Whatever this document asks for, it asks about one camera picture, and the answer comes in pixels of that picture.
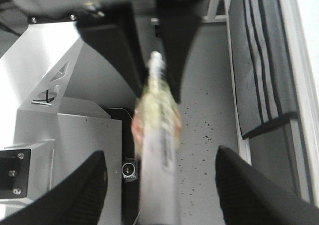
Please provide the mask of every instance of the black cable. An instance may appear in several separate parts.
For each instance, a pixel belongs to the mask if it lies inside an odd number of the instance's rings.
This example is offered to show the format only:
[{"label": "black cable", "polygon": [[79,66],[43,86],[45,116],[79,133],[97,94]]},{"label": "black cable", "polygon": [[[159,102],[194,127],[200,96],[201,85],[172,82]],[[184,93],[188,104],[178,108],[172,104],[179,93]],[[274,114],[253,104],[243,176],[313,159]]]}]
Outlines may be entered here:
[{"label": "black cable", "polygon": [[49,90],[46,90],[45,93],[45,99],[41,99],[41,100],[34,100],[34,102],[47,102],[47,103],[51,103],[54,100],[54,97],[49,98]]},{"label": "black cable", "polygon": [[13,29],[11,29],[10,27],[6,26],[5,24],[3,24],[1,21],[0,21],[0,28],[6,32],[9,32],[11,34],[14,34],[18,37],[20,37],[22,34],[19,34],[17,32],[15,32]]}]

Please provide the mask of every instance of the screw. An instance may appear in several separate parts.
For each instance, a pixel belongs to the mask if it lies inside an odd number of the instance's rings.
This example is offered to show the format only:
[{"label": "screw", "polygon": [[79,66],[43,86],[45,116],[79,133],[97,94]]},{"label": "screw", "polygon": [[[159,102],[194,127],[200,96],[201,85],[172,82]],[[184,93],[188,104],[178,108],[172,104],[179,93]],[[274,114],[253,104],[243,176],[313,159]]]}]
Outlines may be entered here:
[{"label": "screw", "polygon": [[16,189],[13,189],[12,192],[13,192],[15,195],[19,195],[19,194],[21,194],[21,189],[16,188]]},{"label": "screw", "polygon": [[18,153],[17,157],[18,157],[19,159],[24,159],[24,153]]},{"label": "screw", "polygon": [[18,172],[16,170],[10,170],[8,175],[10,178],[14,178],[18,175]]}]

